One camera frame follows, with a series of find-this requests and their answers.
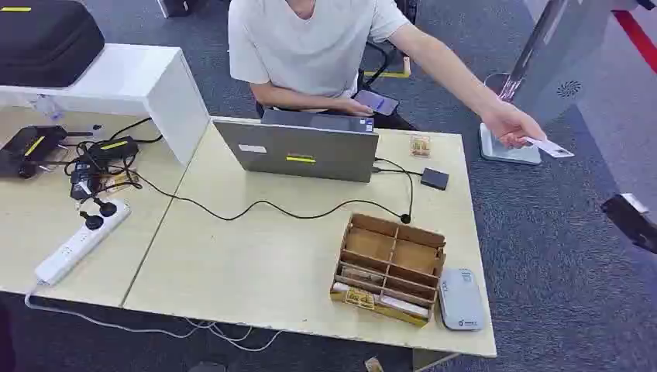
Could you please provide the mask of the person's left hand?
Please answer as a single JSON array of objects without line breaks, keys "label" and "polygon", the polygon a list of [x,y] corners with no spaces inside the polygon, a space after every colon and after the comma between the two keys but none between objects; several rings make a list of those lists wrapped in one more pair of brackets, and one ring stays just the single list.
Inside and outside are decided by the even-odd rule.
[{"label": "person's left hand", "polygon": [[507,148],[529,146],[526,138],[537,141],[547,139],[541,126],[530,115],[500,99],[488,102],[476,113],[494,137]]}]

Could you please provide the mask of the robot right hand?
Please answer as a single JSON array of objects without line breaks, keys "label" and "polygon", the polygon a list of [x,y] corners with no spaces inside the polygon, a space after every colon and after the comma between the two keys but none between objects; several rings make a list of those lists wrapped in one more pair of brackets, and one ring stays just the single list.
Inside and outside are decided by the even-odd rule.
[{"label": "robot right hand", "polygon": [[656,254],[656,223],[648,217],[648,208],[632,193],[615,194],[600,209],[633,245]]}]

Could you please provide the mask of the person's right hand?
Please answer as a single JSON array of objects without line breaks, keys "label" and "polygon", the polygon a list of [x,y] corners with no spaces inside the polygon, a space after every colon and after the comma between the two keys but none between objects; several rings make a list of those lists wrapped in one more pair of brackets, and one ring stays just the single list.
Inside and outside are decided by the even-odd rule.
[{"label": "person's right hand", "polygon": [[332,109],[354,116],[372,116],[374,111],[352,98],[336,98],[332,103]]}]

